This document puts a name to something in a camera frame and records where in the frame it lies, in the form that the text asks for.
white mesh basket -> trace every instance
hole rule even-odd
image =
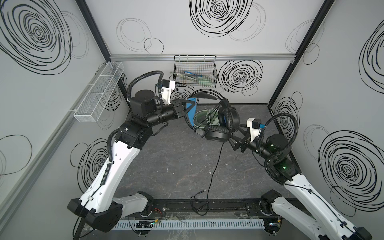
[[[104,69],[101,74],[73,115],[79,122],[97,122],[99,120],[124,71],[121,62],[108,62],[102,65],[102,68]]]

black headphones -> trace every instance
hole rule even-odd
[[[197,134],[202,135],[208,140],[226,142],[231,137],[232,133],[237,131],[240,125],[240,117],[234,107],[232,107],[227,98],[224,98],[220,93],[212,89],[199,89],[193,92],[189,98],[208,98],[220,99],[220,107],[218,109],[218,120],[220,125],[206,125],[204,131],[192,127],[189,119],[185,117],[185,121]]]

black wire basket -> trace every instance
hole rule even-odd
[[[175,55],[173,80],[193,87],[215,88],[217,69],[215,55]]]

perforated white strip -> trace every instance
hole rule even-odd
[[[130,220],[134,230],[139,220]],[[198,230],[198,229],[257,229],[265,228],[263,219],[183,219],[162,220],[153,225],[151,230]],[[112,230],[132,230],[128,220],[120,220]]]

wire basket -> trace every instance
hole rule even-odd
[[[175,55],[173,80],[193,87],[215,88],[217,69],[215,55]]]
[[[124,66],[121,62],[108,62],[103,64],[101,69],[102,71],[98,71],[100,75],[97,80],[73,115],[79,122],[97,122],[99,120],[124,71]]]

